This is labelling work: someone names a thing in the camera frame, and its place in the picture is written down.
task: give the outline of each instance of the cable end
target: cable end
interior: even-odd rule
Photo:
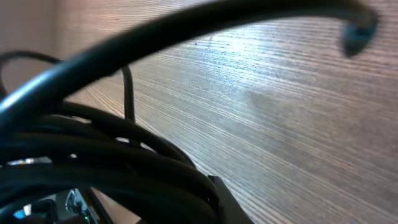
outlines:
[[[371,13],[371,20],[365,27],[356,24],[348,24],[343,31],[343,53],[345,57],[351,58],[361,53],[371,39],[376,35],[379,25],[379,17],[375,12]]]

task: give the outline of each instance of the bundle of black cables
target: bundle of black cables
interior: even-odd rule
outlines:
[[[64,62],[26,51],[0,55],[0,66],[21,57],[55,64],[10,94],[0,85],[0,222],[23,205],[74,187],[95,187],[148,223],[225,222],[211,179],[179,148],[135,123],[126,65],[198,35],[292,16],[349,21],[341,40],[348,57],[365,48],[378,21],[356,0],[222,0],[128,30]],[[63,101],[120,68],[126,119]],[[52,163],[7,165],[37,157]]]

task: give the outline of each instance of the wood grain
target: wood grain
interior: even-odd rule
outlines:
[[[59,56],[200,2],[61,0]],[[398,223],[398,2],[367,3],[383,23],[353,60],[339,53],[340,22],[300,18],[132,64],[138,123],[224,178],[256,223]],[[122,116],[122,78],[71,100]]]

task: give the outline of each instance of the blue cable tip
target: blue cable tip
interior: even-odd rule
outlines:
[[[342,38],[345,57],[350,58],[361,53],[376,35],[379,18],[374,12],[372,17],[367,27],[358,27],[356,24],[348,24],[345,27]]]

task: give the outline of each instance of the gray wall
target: gray wall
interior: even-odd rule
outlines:
[[[56,0],[0,0],[0,52],[35,50],[55,55]],[[13,90],[48,65],[18,60],[4,67],[2,78]]]

